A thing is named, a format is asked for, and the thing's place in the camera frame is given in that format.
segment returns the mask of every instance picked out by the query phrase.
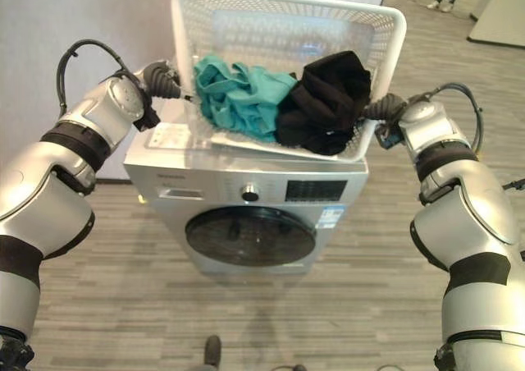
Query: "washing machine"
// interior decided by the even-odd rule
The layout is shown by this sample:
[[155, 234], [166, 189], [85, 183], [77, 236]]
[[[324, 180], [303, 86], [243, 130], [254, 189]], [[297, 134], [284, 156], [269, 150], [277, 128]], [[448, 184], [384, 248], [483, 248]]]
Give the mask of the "washing machine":
[[368, 178], [366, 160], [318, 160], [196, 140], [180, 101], [138, 133], [125, 168], [196, 268], [306, 273]]

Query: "white panel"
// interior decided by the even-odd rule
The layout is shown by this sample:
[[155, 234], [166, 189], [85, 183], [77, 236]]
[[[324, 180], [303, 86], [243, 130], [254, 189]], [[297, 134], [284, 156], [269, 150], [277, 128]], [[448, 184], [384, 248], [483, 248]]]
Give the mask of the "white panel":
[[525, 47], [524, 16], [524, 0], [489, 0], [469, 38]]
[[[172, 57], [170, 0], [0, 0], [0, 167], [53, 126], [58, 115], [55, 71], [78, 39], [109, 44], [130, 69]], [[66, 70], [71, 106], [117, 69], [97, 48], [79, 49]], [[99, 172], [127, 178], [128, 136]]]

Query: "shoe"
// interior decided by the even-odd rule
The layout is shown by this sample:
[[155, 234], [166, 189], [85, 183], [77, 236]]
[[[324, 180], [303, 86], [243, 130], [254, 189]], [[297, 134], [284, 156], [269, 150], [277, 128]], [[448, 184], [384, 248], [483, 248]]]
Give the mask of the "shoe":
[[430, 3], [427, 8], [431, 9], [431, 10], [436, 10], [438, 7], [440, 6], [440, 3], [435, 0], [434, 2]]
[[400, 371], [401, 370], [397, 365], [383, 365], [379, 369], [381, 371]]
[[221, 363], [221, 349], [222, 344], [219, 336], [208, 337], [204, 346], [204, 363], [218, 369], [219, 363]]
[[440, 7], [440, 10], [442, 12], [451, 12], [452, 7], [454, 7], [454, 4], [452, 2], [447, 2], [443, 6]]

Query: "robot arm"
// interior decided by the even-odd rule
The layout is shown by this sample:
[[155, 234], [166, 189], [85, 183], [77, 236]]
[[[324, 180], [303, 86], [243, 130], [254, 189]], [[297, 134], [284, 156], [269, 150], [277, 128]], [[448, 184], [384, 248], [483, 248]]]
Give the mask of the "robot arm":
[[32, 359], [24, 343], [39, 307], [39, 265], [89, 234], [95, 216], [84, 196], [133, 125], [159, 122], [152, 96], [180, 97], [165, 62], [117, 72], [0, 173], [0, 369], [24, 369]]
[[[525, 263], [510, 202], [441, 103], [424, 95], [401, 104], [392, 99], [390, 110], [382, 108], [390, 113], [381, 118], [390, 133], [383, 132], [380, 143], [405, 144], [424, 204], [410, 235], [430, 263], [450, 274], [442, 306], [444, 345], [436, 367], [524, 369]], [[372, 108], [371, 117], [378, 111]]]

